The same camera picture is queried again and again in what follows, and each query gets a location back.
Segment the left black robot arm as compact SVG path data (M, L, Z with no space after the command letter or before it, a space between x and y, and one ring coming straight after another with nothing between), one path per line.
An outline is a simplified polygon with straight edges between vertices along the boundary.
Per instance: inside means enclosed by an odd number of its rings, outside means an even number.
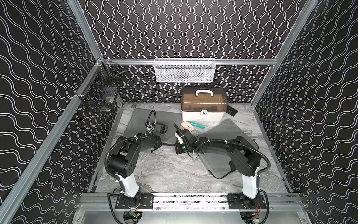
M146 131L133 137L120 137L109 149L104 167L106 172L120 184L121 193L112 193L114 197L122 197L124 204L130 209L140 206L141 191L135 180L134 170L142 150L159 149L162 137L167 132L167 125L157 122L155 110L151 110L145 123Z

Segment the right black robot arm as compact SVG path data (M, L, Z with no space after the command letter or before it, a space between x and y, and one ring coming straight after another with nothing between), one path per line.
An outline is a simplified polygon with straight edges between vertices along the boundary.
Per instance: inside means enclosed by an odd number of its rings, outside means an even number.
M234 202L245 209L256 209L258 205L264 205L260 198L259 175L271 167L269 159L258 150L251 142L238 135L234 139L210 139L207 137L195 137L189 130L180 129L176 124L176 151L178 154L187 152L192 155L209 155L209 162L213 165L227 163L229 173L238 171L242 176L242 191Z

